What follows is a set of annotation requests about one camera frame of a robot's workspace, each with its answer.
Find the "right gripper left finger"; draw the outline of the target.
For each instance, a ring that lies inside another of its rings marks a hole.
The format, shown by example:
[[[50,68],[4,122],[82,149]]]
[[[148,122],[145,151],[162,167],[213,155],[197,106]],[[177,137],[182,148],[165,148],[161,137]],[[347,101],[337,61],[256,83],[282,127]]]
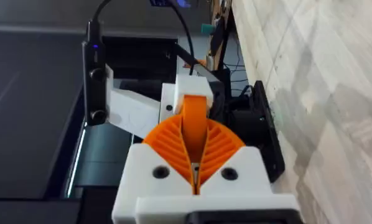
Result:
[[[157,125],[129,148],[111,218],[113,223],[184,223],[181,205],[194,193],[182,117]]]

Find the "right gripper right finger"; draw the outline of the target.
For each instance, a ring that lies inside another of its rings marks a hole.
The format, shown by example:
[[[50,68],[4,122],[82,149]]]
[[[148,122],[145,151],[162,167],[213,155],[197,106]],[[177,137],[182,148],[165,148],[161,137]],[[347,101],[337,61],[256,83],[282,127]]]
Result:
[[[207,121],[196,195],[250,195],[269,192],[270,181],[258,148],[246,146],[230,129]]]

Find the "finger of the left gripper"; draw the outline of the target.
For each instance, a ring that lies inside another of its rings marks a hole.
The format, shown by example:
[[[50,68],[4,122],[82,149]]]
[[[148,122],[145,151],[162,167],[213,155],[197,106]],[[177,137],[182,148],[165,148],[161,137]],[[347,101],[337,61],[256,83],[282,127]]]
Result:
[[[181,133],[191,162],[202,158],[213,92],[205,77],[179,75],[175,80],[174,113],[181,115]]]
[[[179,85],[176,83],[163,83],[160,99],[159,122],[180,114]]]

